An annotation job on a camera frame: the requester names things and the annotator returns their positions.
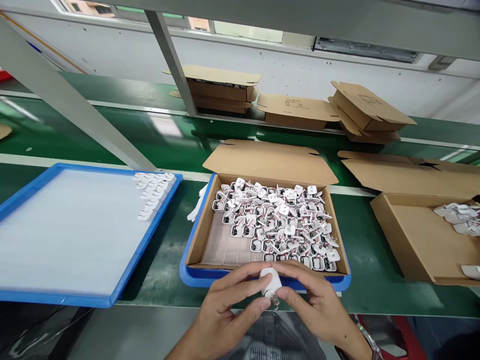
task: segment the open cardboard box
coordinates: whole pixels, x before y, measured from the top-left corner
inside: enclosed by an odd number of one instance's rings
[[[281,164],[295,164],[295,169],[285,171],[285,167]],[[332,219],[329,220],[332,228],[331,235],[338,238],[338,253],[341,259],[336,263],[337,272],[316,272],[316,274],[319,277],[350,274],[332,197],[327,187],[327,185],[336,184],[338,179],[326,161],[318,156],[317,151],[306,147],[269,142],[225,140],[213,151],[203,167],[216,173],[213,175],[209,193],[205,194],[206,200],[203,211],[198,214],[200,218],[185,261],[188,267],[227,270],[235,268],[235,266],[202,264],[202,258],[215,214],[212,210],[212,204],[216,194],[220,191],[222,184],[231,184],[238,177],[241,177],[246,181],[259,182],[267,187],[279,185],[294,188],[298,184],[303,187],[316,185],[318,190],[322,190],[325,197],[325,211],[332,216]]]
[[[182,69],[192,94],[240,102],[252,102],[257,98],[258,90],[256,85],[262,77],[259,74],[222,70],[199,65],[185,65],[182,66]],[[170,71],[163,71],[163,73],[171,75]]]
[[[178,91],[171,91],[170,96],[181,99]],[[245,101],[234,101],[210,96],[192,95],[195,106],[205,109],[226,111],[231,113],[245,114],[253,104]]]
[[[257,109],[265,113],[267,124],[322,130],[327,123],[340,120],[332,106],[323,100],[261,93],[256,103]]]
[[[348,140],[351,142],[386,145],[390,144],[392,141],[400,140],[400,136],[395,131],[361,130],[345,111],[338,106],[333,97],[330,96],[328,101],[337,113],[338,118],[340,119],[340,126],[345,131]]]
[[[437,206],[465,204],[480,192],[480,169],[446,161],[340,151],[363,186],[382,191],[371,207],[403,272],[412,280],[480,287],[461,265],[480,265],[478,238],[457,233]]]
[[[417,125],[413,119],[361,85],[336,81],[331,84],[336,87],[333,101],[360,130],[391,132],[406,125]]]

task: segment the white foam sheet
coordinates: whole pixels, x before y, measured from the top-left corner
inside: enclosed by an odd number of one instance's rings
[[[150,226],[131,175],[63,170],[0,222],[0,290],[110,296]]]
[[[202,264],[238,266],[253,261],[262,261],[262,252],[252,252],[251,237],[231,235],[232,227],[222,223],[223,213],[216,212],[211,222],[210,235],[206,244]]]

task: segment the metal prong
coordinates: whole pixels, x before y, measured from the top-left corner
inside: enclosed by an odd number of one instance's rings
[[[272,296],[270,296],[270,302],[273,305],[273,307],[275,308],[275,310],[279,309],[280,300],[279,300],[276,293],[274,293],[274,294],[272,294]]]

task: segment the black wire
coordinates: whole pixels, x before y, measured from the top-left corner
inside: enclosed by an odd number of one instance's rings
[[[41,318],[40,320],[38,320],[37,322],[35,322],[32,326],[30,326],[30,328],[25,331],[23,333],[23,335],[17,337],[15,340],[9,342],[7,345],[5,345],[4,347],[2,347],[0,349],[0,354],[3,353],[6,349],[8,349],[10,346],[12,346],[13,344],[15,344],[18,340],[22,339],[25,335],[27,335],[30,331],[33,330],[34,327],[36,327],[37,325],[40,325],[44,322],[46,322],[48,319],[50,319],[53,315],[55,315],[56,313],[62,311],[63,309],[65,309],[65,306],[59,306],[56,308],[56,310],[54,312],[52,312],[51,314]]]

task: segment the striped shirt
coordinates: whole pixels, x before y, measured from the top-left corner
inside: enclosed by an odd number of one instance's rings
[[[236,348],[220,359],[325,360],[326,356],[295,312],[265,311]]]

